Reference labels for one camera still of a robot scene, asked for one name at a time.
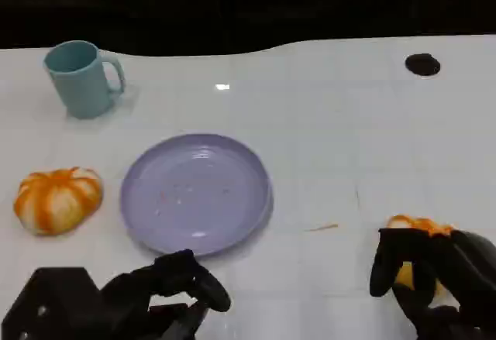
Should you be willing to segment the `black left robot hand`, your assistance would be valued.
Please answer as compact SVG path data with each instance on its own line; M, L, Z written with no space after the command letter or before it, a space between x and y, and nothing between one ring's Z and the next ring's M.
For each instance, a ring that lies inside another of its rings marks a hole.
M194 339L210 310L231 307L227 290L190 249L115 276L101 294L110 339Z

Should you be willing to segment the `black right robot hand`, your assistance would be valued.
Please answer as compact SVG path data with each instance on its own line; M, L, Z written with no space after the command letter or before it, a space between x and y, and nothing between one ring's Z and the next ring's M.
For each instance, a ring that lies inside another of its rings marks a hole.
M495 337L495 246L476 233L383 228L370 295L392 291L419 339Z

